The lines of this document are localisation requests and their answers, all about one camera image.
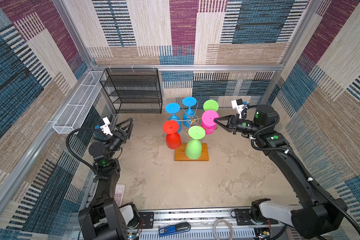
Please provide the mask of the magenta wine glass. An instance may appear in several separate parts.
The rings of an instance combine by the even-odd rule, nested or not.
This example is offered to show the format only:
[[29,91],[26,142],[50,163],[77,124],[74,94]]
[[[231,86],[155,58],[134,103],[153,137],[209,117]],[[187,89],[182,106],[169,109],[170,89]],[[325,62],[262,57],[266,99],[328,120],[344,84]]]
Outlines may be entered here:
[[206,135],[211,135],[217,128],[217,123],[214,119],[219,118],[219,115],[214,110],[205,111],[201,117],[201,127],[205,130]]

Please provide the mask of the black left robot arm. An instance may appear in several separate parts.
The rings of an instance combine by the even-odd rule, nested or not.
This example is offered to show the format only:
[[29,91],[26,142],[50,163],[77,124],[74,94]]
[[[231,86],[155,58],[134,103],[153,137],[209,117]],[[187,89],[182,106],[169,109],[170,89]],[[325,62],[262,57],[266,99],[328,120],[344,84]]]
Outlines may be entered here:
[[91,169],[95,174],[94,182],[97,183],[92,201],[78,216],[80,235],[85,240],[128,239],[128,224],[114,199],[121,172],[119,159],[114,158],[114,154],[121,151],[122,145],[131,138],[133,126],[134,120],[129,118],[115,125],[114,130],[110,130],[107,123],[94,129],[103,138],[96,138],[96,142],[89,147],[89,153],[94,159],[92,165],[78,156],[70,146],[73,135],[84,131],[84,128],[73,130],[66,138],[68,151]]

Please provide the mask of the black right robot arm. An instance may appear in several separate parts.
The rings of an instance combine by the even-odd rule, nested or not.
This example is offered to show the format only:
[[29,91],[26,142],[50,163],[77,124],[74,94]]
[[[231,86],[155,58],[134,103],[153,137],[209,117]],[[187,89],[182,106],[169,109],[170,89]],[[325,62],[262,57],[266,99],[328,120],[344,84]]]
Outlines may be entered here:
[[252,121],[240,114],[215,118],[213,121],[229,133],[241,133],[250,139],[251,146],[263,152],[283,173],[301,205],[300,209],[277,204],[270,199],[252,202],[251,219],[262,223],[274,219],[293,227],[305,239],[323,239],[323,235],[337,230],[347,219],[360,236],[360,225],[347,213],[348,206],[341,198],[335,199],[311,175],[294,154],[286,138],[275,131],[280,116],[269,105],[255,106]]

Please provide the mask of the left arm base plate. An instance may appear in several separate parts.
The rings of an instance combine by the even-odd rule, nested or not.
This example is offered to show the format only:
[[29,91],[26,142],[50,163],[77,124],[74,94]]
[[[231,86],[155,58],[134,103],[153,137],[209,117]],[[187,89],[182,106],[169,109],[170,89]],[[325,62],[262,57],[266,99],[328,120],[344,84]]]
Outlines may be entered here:
[[140,220],[136,229],[152,229],[154,227],[154,212],[139,212]]

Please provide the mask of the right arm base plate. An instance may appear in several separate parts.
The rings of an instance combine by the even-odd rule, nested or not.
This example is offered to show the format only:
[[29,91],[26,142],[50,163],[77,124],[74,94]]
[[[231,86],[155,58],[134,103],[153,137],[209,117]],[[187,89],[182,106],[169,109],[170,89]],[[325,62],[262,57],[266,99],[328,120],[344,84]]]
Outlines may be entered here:
[[233,217],[236,219],[238,226],[254,225],[254,223],[251,221],[250,209],[234,209]]

